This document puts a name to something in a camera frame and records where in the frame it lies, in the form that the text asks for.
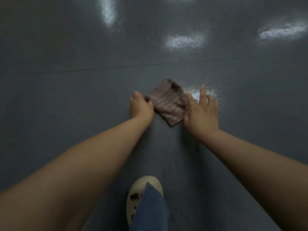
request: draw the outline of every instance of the right hand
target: right hand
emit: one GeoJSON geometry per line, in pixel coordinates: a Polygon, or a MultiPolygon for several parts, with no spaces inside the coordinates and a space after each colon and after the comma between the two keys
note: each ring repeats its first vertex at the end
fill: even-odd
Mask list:
{"type": "Polygon", "coordinates": [[[217,132],[219,130],[218,102],[207,94],[205,86],[201,86],[199,104],[190,93],[187,93],[187,99],[190,110],[184,117],[187,130],[197,139],[217,132]]]}

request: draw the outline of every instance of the forearm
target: forearm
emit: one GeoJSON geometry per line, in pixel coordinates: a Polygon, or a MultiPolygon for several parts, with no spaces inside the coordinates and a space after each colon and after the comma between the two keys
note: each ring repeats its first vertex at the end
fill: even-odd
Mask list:
{"type": "Polygon", "coordinates": [[[209,148],[283,230],[307,230],[308,166],[223,131],[203,136],[209,148]]]}
{"type": "Polygon", "coordinates": [[[148,124],[133,118],[65,151],[0,196],[0,223],[13,225],[15,230],[26,230],[24,224],[30,224],[31,230],[59,230],[63,228],[61,220],[65,226],[75,216],[84,216],[116,176],[148,124]],[[16,217],[20,217],[19,222],[14,221],[16,217]]]}

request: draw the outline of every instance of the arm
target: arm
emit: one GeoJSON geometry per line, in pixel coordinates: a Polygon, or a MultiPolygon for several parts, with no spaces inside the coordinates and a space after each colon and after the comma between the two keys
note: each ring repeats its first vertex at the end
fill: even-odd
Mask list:
{"type": "Polygon", "coordinates": [[[135,92],[131,119],[65,151],[0,194],[3,230],[80,230],[154,115],[135,92]]]}
{"type": "Polygon", "coordinates": [[[236,176],[282,230],[308,230],[308,166],[218,128],[218,102],[188,94],[185,126],[236,176]]]}

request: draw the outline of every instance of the wet floor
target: wet floor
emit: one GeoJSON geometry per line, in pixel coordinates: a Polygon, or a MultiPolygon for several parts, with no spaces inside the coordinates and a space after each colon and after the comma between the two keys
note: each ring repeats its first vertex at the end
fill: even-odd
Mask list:
{"type": "MultiPolygon", "coordinates": [[[[129,118],[171,77],[220,102],[222,130],[308,163],[308,0],[1,0],[0,190],[129,118]]],[[[127,230],[153,175],[169,230],[279,230],[226,167],[160,116],[84,230],[127,230]]]]}

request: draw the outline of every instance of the blue jeans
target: blue jeans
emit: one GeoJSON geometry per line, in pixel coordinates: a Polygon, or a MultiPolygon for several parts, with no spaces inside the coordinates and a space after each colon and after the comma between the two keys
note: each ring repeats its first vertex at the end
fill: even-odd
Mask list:
{"type": "Polygon", "coordinates": [[[168,219],[164,197],[147,183],[129,231],[168,231],[168,219]]]}

